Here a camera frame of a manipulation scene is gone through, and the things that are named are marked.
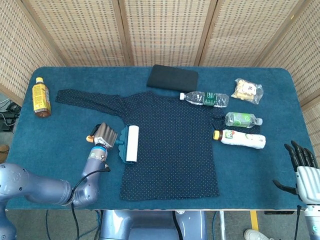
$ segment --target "plastic bag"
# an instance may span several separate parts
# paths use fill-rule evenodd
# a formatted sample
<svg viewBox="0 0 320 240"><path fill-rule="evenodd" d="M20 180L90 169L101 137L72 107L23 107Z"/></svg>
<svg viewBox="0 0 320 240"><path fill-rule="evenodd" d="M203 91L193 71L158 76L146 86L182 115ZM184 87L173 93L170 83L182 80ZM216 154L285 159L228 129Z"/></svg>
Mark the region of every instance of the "plastic bag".
<svg viewBox="0 0 320 240"><path fill-rule="evenodd" d="M236 87L231 97L241 99L253 104L259 104L260 99L264 95L264 90L261 84L237 78L235 80Z"/></svg>

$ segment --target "table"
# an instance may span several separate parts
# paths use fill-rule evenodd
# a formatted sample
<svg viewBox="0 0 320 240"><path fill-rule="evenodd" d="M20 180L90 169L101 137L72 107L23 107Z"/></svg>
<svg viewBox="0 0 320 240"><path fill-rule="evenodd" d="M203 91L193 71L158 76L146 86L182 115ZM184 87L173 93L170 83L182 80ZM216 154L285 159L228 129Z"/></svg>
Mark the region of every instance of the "table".
<svg viewBox="0 0 320 240"><path fill-rule="evenodd" d="M291 75L282 68L181 67L197 71L198 90L225 93L235 90L235 79L262 84L259 105L230 98L227 112L253 113L263 119L261 134L266 137L262 150L230 146L212 141L220 196L183 200L123 201L119 198L125 165L117 148L109 152L111 172L100 176L100 197L86 209L126 210L292 210L301 202L296 196L276 188L273 179L294 186L296 183L284 143L295 140L312 149ZM77 89L103 94L129 96L154 91L179 97L179 92L146 87L151 67L41 67L30 79L20 119L7 161L30 172L69 181L81 178L92 144L86 136L96 124L106 122L118 133L124 127L117 116L55 102L58 90ZM32 86L43 77L48 86L52 115L33 114ZM24 198L9 201L8 209L63 209L63 206L31 203Z"/></svg>

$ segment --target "water bottle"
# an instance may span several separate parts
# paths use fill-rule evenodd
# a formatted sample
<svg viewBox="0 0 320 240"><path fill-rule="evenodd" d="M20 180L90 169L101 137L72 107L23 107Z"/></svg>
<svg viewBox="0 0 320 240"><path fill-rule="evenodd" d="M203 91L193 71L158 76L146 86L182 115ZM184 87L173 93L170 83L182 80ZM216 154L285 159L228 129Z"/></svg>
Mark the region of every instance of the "water bottle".
<svg viewBox="0 0 320 240"><path fill-rule="evenodd" d="M254 125L262 125L262 119L257 118L253 114L240 113L240 112L228 112L225 115L225 125L242 127L242 128L252 128Z"/></svg>
<svg viewBox="0 0 320 240"><path fill-rule="evenodd" d="M180 100L186 100L187 102L195 105L225 108L228 106L229 96L222 93L192 91L187 94L180 93Z"/></svg>

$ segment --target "shoe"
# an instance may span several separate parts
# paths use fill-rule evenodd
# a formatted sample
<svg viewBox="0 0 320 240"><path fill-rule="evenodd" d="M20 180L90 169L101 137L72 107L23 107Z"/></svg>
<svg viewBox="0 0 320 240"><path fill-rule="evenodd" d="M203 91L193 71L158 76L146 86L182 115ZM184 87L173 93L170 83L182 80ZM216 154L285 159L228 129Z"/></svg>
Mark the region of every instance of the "shoe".
<svg viewBox="0 0 320 240"><path fill-rule="evenodd" d="M265 235L263 235L261 232L253 229L245 230L243 235L245 240L274 240L273 238L268 238Z"/></svg>

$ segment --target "woven wall panel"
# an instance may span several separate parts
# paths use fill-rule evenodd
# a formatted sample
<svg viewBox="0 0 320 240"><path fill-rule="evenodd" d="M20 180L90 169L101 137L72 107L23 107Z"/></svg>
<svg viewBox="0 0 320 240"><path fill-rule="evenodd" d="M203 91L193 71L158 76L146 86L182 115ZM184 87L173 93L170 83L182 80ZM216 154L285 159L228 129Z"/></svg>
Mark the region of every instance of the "woven wall panel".
<svg viewBox="0 0 320 240"><path fill-rule="evenodd" d="M320 103L303 112L316 158L320 161Z"/></svg>
<svg viewBox="0 0 320 240"><path fill-rule="evenodd" d="M16 2L0 1L0 90L21 105L34 70L59 65Z"/></svg>
<svg viewBox="0 0 320 240"><path fill-rule="evenodd" d="M320 0L311 1L261 65L287 69L300 101L320 89Z"/></svg>
<svg viewBox="0 0 320 240"><path fill-rule="evenodd" d="M111 0L28 0L69 66L124 66Z"/></svg>
<svg viewBox="0 0 320 240"><path fill-rule="evenodd" d="M204 66L252 66L297 2L225 0L200 63Z"/></svg>
<svg viewBox="0 0 320 240"><path fill-rule="evenodd" d="M193 66L210 0L126 0L134 63Z"/></svg>

